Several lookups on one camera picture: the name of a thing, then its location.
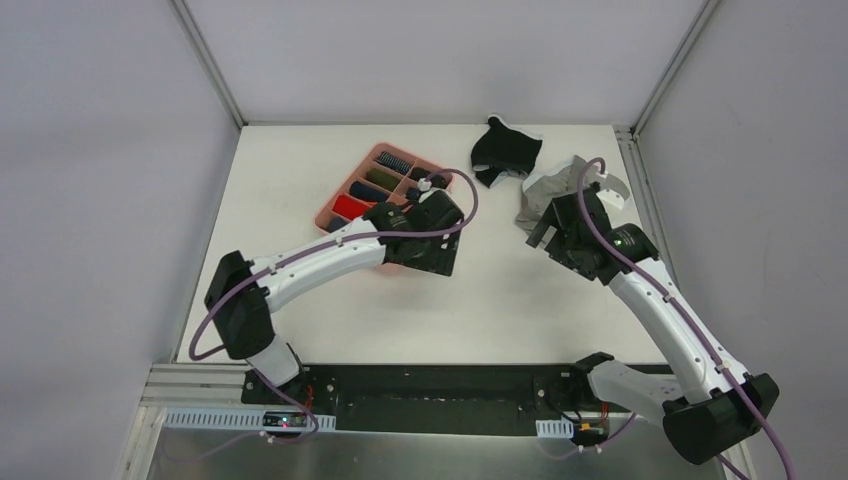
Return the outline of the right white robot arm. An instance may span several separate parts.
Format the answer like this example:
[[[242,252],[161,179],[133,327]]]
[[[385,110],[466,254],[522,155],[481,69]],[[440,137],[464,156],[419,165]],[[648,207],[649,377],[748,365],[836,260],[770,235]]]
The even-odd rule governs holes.
[[[671,368],[671,381],[597,352],[576,362],[569,400],[583,410],[613,403],[659,425],[694,465],[758,433],[780,390],[754,375],[709,332],[674,285],[658,249],[634,224],[612,227],[595,191],[550,201],[528,236],[558,264],[609,288],[635,315]]]

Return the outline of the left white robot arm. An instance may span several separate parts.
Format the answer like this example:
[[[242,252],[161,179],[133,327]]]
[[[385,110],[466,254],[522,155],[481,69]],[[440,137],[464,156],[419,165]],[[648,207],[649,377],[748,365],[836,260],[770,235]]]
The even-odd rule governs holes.
[[[340,276],[383,264],[449,276],[466,219],[443,190],[409,205],[379,202],[341,228],[289,252],[245,258],[223,256],[204,297],[206,321],[214,324],[229,358],[246,361],[281,404],[305,390],[293,348],[272,325],[272,316],[300,295]]]

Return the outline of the grey underwear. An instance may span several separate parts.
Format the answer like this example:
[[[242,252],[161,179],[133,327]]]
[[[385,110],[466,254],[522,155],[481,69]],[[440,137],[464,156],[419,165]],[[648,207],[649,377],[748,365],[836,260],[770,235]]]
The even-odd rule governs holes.
[[[520,209],[515,224],[524,232],[531,233],[553,199],[577,191],[578,176],[586,164],[585,159],[575,155],[572,160],[530,174],[522,183]],[[623,210],[631,198],[624,180],[609,173],[601,173],[598,166],[592,166],[584,180],[586,184],[597,182],[600,185],[599,197],[607,206]]]

